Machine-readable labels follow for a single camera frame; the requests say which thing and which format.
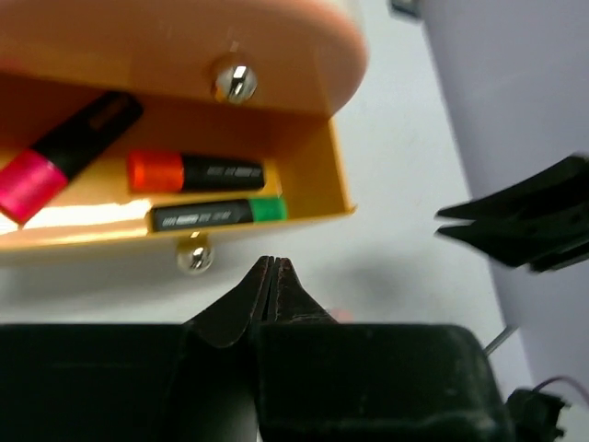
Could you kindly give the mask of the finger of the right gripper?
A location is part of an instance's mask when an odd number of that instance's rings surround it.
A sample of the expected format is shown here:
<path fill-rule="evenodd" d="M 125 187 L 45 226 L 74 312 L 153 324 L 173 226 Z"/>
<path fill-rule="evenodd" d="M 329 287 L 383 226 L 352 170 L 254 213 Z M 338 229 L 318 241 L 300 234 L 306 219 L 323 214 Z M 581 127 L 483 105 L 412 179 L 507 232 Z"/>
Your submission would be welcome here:
<path fill-rule="evenodd" d="M 553 272 L 588 260 L 588 217 L 480 218 L 437 234 L 462 242 L 505 267 Z"/>
<path fill-rule="evenodd" d="M 445 207 L 437 215 L 461 220 L 533 219 L 588 201 L 588 156 L 571 155 L 500 192 Z"/>

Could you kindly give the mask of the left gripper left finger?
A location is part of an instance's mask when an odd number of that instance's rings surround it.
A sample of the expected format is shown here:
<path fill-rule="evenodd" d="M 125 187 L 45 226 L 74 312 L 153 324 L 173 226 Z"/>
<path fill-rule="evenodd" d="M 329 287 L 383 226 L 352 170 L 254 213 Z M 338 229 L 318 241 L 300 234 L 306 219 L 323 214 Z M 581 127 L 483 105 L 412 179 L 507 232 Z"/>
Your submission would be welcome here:
<path fill-rule="evenodd" d="M 272 260 L 183 323 L 1 329 L 5 441 L 254 441 L 247 334 Z"/>

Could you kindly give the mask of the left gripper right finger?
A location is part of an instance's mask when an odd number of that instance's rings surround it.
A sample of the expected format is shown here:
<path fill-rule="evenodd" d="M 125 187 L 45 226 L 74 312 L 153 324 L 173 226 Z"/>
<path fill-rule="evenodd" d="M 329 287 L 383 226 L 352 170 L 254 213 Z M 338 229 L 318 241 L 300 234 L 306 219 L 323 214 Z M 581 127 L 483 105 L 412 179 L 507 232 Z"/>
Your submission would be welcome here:
<path fill-rule="evenodd" d="M 453 324 L 339 323 L 277 259 L 255 325 L 265 441 L 512 441 L 476 336 Z"/>

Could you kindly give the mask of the green highlighter marker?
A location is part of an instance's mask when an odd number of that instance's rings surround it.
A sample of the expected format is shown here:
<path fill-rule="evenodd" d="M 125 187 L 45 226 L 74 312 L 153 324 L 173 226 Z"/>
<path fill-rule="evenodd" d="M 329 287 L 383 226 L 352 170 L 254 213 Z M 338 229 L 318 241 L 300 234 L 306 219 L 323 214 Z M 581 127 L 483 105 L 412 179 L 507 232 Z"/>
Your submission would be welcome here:
<path fill-rule="evenodd" d="M 168 232 L 283 221 L 287 216 L 282 197 L 261 197 L 154 207 L 148 217 L 154 232 Z"/>

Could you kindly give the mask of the orange highlighter marker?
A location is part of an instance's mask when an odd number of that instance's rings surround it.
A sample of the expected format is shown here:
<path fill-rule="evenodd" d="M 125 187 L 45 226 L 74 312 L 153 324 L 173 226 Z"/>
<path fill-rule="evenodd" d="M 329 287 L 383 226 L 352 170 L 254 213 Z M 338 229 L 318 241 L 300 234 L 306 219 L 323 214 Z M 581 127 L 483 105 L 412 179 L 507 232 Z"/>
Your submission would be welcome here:
<path fill-rule="evenodd" d="M 244 159 L 139 150 L 126 164 L 133 192 L 256 191 L 266 183 L 263 165 Z"/>

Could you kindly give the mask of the yellow drawer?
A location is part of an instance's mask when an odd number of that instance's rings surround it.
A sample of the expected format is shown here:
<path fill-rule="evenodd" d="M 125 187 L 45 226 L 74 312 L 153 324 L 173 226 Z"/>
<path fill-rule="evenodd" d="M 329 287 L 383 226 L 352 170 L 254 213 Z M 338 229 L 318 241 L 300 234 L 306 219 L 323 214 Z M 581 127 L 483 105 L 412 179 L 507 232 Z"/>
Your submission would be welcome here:
<path fill-rule="evenodd" d="M 219 104 L 193 98 L 186 90 L 172 95 L 126 83 L 120 90 L 143 105 L 142 118 L 27 224 L 2 218 L 3 260 L 124 252 L 166 243 L 187 248 L 208 239 L 259 236 L 354 212 L 330 117 Z M 151 221 L 153 209 L 219 201 L 223 196 L 132 192 L 125 163 L 127 155 L 139 149 L 260 160 L 266 169 L 265 186 L 256 192 L 228 192 L 226 198 L 278 197 L 285 202 L 286 218 L 157 232 Z"/>

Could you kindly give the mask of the pink highlighter marker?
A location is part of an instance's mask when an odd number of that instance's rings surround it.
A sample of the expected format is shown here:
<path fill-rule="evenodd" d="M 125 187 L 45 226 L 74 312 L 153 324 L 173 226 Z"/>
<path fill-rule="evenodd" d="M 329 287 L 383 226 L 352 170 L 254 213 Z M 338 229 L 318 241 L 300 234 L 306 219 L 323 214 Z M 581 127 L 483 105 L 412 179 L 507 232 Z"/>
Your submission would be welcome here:
<path fill-rule="evenodd" d="M 132 95 L 110 91 L 56 125 L 1 168 L 1 213 L 26 224 L 143 112 Z"/>

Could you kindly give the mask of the orange drawer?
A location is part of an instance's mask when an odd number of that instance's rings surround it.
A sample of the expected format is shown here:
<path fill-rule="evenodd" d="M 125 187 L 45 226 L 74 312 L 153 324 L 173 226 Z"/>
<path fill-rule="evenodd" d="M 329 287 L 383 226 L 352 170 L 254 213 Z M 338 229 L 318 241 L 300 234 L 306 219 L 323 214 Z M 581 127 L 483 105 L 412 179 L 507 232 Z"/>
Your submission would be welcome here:
<path fill-rule="evenodd" d="M 331 115 L 367 66 L 355 1 L 5 1 L 1 69 L 70 84 L 211 101 L 248 67 L 250 108 Z"/>

